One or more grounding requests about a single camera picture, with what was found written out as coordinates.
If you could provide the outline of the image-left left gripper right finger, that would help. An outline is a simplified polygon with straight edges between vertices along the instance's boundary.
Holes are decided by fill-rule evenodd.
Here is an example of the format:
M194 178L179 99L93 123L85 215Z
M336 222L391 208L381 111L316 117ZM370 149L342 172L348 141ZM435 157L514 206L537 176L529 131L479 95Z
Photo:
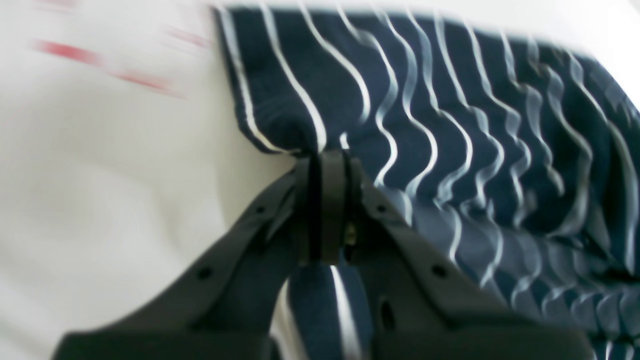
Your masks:
M585 335L540 325L482 291L412 230L340 150L317 157L317 258L362 280L371 360L589 360Z

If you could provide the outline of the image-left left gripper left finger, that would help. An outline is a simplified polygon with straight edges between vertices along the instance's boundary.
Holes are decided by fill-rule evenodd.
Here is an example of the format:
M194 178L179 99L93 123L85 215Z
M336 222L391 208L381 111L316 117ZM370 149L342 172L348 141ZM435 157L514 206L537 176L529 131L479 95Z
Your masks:
M279 292L298 265L293 224L311 159L260 193L224 237L128 316L67 333L55 360L281 360L270 335Z

